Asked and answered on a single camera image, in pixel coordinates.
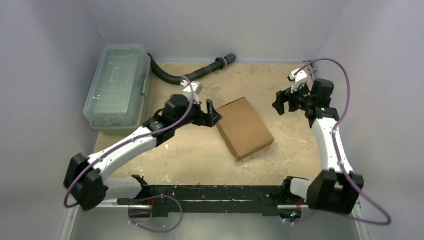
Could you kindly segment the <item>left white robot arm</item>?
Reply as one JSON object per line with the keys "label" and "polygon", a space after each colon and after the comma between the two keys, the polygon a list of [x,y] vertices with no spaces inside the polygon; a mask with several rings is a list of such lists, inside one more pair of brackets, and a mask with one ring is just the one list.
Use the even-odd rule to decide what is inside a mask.
{"label": "left white robot arm", "polygon": [[74,155],[63,181],[67,190],[63,205],[66,208],[80,206],[85,211],[97,207],[110,191],[107,179],[125,164],[167,142],[181,127],[193,124],[213,128],[223,117],[212,100],[207,99],[206,106],[207,111],[203,112],[201,103],[174,94],[164,108],[123,140],[89,156]]}

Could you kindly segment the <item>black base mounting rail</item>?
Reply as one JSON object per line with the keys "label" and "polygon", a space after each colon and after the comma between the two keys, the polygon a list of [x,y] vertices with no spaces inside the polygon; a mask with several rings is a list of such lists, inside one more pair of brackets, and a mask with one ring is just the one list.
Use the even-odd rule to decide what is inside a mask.
{"label": "black base mounting rail", "polygon": [[306,201],[282,185],[152,185],[137,177],[141,192],[120,197],[118,205],[152,211],[154,218],[170,213],[259,214],[264,217],[297,218],[308,208]]}

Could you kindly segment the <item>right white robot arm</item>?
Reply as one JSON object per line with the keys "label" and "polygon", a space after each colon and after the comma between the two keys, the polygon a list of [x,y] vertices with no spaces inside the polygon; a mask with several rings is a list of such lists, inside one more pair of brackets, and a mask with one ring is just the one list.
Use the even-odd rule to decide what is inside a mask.
{"label": "right white robot arm", "polygon": [[354,173],[343,145],[334,144],[334,140],[340,140],[336,126],[340,118],[338,111],[330,106],[333,90],[333,82],[317,79],[312,88],[302,82],[276,93],[272,107],[279,115],[285,113],[285,104],[290,113],[304,111],[315,135],[321,162],[321,172],[314,180],[288,176],[282,183],[280,196],[288,204],[303,199],[310,209],[348,215],[359,198],[350,181],[362,189],[364,178]]}

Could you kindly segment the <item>clear plastic storage bin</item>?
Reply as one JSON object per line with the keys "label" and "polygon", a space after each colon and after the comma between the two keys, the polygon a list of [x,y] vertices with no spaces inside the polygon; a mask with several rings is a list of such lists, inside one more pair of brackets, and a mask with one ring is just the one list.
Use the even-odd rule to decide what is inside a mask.
{"label": "clear plastic storage bin", "polygon": [[151,58],[142,44],[107,44],[102,51],[83,115],[109,136],[128,136],[146,119]]}

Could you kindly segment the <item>brown cardboard box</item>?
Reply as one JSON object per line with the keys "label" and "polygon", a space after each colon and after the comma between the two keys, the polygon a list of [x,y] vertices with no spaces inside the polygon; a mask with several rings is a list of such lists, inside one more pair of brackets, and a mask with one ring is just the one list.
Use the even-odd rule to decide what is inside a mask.
{"label": "brown cardboard box", "polygon": [[241,161],[274,142],[271,132],[246,97],[219,107],[217,112],[222,119],[216,127],[236,161]]}

